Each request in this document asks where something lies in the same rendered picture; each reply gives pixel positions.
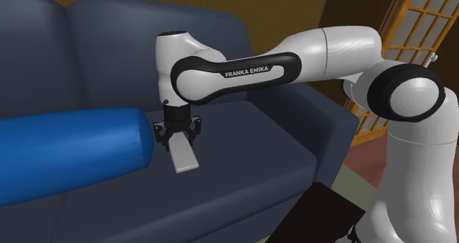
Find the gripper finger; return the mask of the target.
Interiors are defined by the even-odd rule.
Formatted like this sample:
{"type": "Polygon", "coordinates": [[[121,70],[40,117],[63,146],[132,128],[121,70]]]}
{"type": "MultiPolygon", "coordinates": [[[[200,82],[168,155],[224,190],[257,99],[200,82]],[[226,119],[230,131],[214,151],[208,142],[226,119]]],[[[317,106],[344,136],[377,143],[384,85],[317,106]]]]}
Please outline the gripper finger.
{"type": "Polygon", "coordinates": [[[193,145],[193,140],[201,134],[202,120],[199,116],[191,117],[188,127],[185,132],[188,134],[188,141],[193,145]]]}
{"type": "Polygon", "coordinates": [[[152,127],[156,142],[162,144],[166,148],[166,151],[169,152],[168,142],[170,139],[170,132],[167,130],[165,124],[163,122],[155,122],[152,127]]]}

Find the grey flat remote control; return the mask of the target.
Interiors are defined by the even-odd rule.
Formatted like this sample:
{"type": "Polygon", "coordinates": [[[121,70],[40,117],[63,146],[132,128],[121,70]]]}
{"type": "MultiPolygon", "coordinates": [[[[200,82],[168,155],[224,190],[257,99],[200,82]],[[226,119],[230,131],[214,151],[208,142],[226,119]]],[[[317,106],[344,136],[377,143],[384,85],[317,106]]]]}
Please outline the grey flat remote control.
{"type": "Polygon", "coordinates": [[[168,140],[168,145],[176,173],[199,167],[192,146],[183,132],[174,133],[168,140]]]}

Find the dark blue sofa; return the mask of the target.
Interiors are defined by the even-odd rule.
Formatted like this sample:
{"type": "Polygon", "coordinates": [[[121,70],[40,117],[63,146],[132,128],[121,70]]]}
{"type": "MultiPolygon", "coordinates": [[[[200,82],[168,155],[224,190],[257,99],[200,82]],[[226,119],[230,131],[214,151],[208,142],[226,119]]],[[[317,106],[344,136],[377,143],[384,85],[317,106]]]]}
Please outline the dark blue sofa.
{"type": "Polygon", "coordinates": [[[203,7],[141,0],[0,0],[0,243],[255,243],[268,236],[314,182],[330,186],[357,119],[305,84],[223,96],[193,107],[202,118],[194,143],[199,167],[176,173],[156,144],[151,163],[92,186],[1,206],[4,184],[41,171],[49,183],[101,166],[35,165],[31,143],[54,133],[39,113],[141,108],[163,120],[155,39],[185,30],[228,59],[247,57],[244,23],[203,7]]]}

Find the blue bolster cushion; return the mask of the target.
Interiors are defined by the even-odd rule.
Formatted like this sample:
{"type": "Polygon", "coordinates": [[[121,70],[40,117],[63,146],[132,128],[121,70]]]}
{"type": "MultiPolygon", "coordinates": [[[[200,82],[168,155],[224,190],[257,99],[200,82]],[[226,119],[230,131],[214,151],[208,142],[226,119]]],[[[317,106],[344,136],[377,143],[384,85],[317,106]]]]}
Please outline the blue bolster cushion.
{"type": "Polygon", "coordinates": [[[0,207],[145,168],[154,136],[137,108],[0,119],[0,207]]]}

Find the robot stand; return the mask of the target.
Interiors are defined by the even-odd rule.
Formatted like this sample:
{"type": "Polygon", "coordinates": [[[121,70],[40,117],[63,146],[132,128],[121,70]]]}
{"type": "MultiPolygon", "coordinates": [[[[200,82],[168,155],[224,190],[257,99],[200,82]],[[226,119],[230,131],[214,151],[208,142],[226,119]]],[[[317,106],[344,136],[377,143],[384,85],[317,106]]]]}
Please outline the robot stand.
{"type": "Polygon", "coordinates": [[[365,211],[322,183],[314,182],[266,243],[335,243],[365,211]]]}

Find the wooden lattice screen door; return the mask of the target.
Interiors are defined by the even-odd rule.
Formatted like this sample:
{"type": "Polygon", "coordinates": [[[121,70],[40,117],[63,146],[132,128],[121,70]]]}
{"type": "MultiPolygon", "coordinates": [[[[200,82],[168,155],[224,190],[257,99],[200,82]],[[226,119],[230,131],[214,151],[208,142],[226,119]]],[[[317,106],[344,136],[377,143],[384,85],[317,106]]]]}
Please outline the wooden lattice screen door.
{"type": "Polygon", "coordinates": [[[427,66],[459,17],[459,0],[395,0],[380,34],[382,56],[427,66]]]}

